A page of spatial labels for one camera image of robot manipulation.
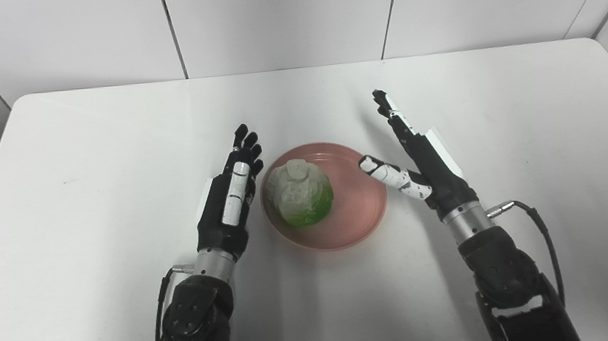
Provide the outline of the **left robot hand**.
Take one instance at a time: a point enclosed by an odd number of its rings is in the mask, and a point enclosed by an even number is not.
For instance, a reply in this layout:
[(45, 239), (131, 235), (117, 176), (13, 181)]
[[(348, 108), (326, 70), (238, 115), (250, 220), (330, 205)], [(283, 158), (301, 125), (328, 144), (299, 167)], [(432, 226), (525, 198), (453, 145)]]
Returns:
[(198, 221), (197, 250), (218, 249), (238, 261), (247, 250), (247, 217), (264, 167), (258, 134), (241, 124), (223, 171), (212, 179)]

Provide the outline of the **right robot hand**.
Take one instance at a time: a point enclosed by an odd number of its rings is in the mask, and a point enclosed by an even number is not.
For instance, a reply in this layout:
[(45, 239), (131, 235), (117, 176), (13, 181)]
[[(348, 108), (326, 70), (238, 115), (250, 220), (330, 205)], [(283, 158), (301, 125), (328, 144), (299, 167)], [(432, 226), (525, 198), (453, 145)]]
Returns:
[(479, 201), (474, 189), (438, 153), (430, 136), (417, 132), (385, 91), (374, 90), (372, 97), (378, 105), (377, 112), (386, 118), (417, 171), (398, 167), (371, 155), (361, 157), (358, 162), (361, 171), (387, 187), (425, 201), (439, 218), (445, 218), (465, 204)]

